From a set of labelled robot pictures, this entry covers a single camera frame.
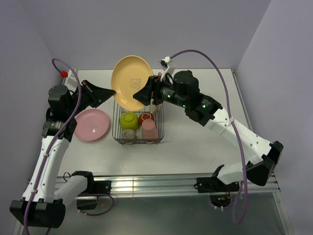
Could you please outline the orange black mug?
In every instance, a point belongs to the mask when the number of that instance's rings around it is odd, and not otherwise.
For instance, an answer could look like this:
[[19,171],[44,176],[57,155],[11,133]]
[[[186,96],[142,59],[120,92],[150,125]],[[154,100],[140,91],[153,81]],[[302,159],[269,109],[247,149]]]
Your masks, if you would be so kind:
[[142,125],[144,120],[150,119],[152,121],[155,121],[155,117],[152,113],[150,112],[143,112],[139,115],[139,124]]

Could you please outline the salmon pink cup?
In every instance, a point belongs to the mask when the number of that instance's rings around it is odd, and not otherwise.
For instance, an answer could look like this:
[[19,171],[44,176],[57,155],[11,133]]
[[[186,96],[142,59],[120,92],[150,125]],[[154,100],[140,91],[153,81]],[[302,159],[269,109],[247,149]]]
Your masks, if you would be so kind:
[[147,144],[154,144],[158,139],[158,131],[155,122],[152,119],[146,119],[142,122],[141,137]]

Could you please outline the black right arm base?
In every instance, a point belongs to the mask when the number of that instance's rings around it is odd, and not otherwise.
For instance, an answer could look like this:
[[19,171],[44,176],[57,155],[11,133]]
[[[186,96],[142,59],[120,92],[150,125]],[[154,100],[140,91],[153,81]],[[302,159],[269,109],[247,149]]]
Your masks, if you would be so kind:
[[194,184],[194,189],[198,193],[238,192],[240,185],[238,182],[226,185],[217,177],[198,177]]

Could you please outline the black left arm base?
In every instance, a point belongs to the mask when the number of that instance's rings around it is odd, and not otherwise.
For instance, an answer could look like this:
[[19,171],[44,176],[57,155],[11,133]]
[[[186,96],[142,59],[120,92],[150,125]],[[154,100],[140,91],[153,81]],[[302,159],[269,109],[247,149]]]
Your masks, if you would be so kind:
[[109,180],[94,181],[92,189],[79,194],[76,200],[78,210],[89,211],[94,210],[99,205],[101,199],[108,199],[111,193],[111,184]]

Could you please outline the speckled ceramic small cup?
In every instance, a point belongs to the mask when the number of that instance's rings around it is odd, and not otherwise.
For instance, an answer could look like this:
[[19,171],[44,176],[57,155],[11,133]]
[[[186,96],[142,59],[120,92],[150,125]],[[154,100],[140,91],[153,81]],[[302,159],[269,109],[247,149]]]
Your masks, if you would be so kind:
[[135,131],[132,129],[124,130],[122,133],[122,137],[125,144],[133,144],[136,140]]

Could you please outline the orange plastic plate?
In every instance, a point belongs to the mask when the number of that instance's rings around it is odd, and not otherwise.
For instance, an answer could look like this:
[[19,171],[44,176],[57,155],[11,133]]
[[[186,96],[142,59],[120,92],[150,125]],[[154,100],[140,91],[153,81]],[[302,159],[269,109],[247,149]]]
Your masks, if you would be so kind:
[[144,105],[133,98],[153,75],[150,65],[141,57],[129,55],[122,58],[114,67],[111,87],[115,91],[114,99],[123,109],[139,111]]

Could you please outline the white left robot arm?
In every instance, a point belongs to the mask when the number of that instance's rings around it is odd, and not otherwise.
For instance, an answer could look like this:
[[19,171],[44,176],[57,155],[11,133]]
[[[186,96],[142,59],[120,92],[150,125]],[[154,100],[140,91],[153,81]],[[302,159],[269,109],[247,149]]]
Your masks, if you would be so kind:
[[92,172],[75,171],[67,183],[55,190],[64,154],[71,143],[75,116],[88,106],[97,108],[114,91],[84,80],[72,93],[67,86],[52,87],[42,132],[42,146],[35,171],[20,200],[13,200],[10,212],[26,227],[59,228],[66,208],[79,195],[97,192]]

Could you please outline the lime green bowl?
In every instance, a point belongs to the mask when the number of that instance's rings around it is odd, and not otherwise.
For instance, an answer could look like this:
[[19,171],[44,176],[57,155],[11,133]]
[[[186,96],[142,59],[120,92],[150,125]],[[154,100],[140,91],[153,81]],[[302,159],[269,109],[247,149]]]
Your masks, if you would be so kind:
[[119,119],[120,126],[123,130],[132,129],[136,131],[139,128],[139,120],[134,112],[125,112]]

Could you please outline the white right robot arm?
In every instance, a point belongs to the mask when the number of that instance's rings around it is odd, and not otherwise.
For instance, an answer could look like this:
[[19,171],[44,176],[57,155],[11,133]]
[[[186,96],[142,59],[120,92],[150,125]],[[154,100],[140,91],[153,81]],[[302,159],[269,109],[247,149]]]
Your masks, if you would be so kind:
[[134,99],[147,106],[169,102],[184,108],[185,114],[238,147],[242,162],[222,165],[212,175],[212,187],[224,190],[234,182],[249,180],[264,186],[275,169],[283,145],[270,142],[245,127],[230,116],[218,101],[200,92],[199,81],[190,70],[179,71],[174,76],[166,74],[150,76],[146,85],[133,95]]

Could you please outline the pink plastic plate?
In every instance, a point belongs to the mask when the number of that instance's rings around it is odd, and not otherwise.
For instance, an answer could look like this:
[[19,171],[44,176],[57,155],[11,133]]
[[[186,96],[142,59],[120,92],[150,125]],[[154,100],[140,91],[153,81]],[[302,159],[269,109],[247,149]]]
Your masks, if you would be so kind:
[[74,134],[80,141],[96,141],[102,138],[110,126],[109,116],[98,109],[88,109],[75,117]]

